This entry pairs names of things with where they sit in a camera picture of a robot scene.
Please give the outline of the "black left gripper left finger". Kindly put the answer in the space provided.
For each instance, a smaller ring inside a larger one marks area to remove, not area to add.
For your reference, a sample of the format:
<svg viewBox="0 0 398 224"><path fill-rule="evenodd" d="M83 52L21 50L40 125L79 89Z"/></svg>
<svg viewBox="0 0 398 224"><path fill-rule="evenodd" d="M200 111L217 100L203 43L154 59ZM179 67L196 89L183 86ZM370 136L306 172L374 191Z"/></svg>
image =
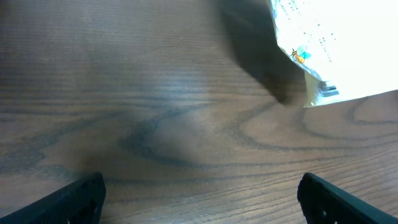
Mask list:
<svg viewBox="0 0 398 224"><path fill-rule="evenodd" d="M95 172L1 218L1 224L98 224L106 196Z"/></svg>

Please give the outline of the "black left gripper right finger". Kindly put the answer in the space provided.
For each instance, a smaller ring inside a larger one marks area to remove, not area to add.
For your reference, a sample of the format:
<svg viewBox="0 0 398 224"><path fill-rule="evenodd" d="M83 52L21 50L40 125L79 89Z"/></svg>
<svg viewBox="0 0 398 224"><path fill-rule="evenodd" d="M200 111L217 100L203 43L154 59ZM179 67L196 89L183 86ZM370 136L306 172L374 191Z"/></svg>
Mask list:
<svg viewBox="0 0 398 224"><path fill-rule="evenodd" d="M396 217L309 172L300 181L297 200L308 224L397 224Z"/></svg>

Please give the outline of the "yellow snack bag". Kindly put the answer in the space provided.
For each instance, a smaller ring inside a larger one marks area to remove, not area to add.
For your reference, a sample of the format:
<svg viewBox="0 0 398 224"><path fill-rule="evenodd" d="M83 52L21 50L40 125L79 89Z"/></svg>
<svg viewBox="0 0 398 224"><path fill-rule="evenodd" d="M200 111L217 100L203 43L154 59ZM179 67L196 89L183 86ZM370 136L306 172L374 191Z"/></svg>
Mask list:
<svg viewBox="0 0 398 224"><path fill-rule="evenodd" d="M397 0L269 0L278 47L304 71L306 108L397 89Z"/></svg>

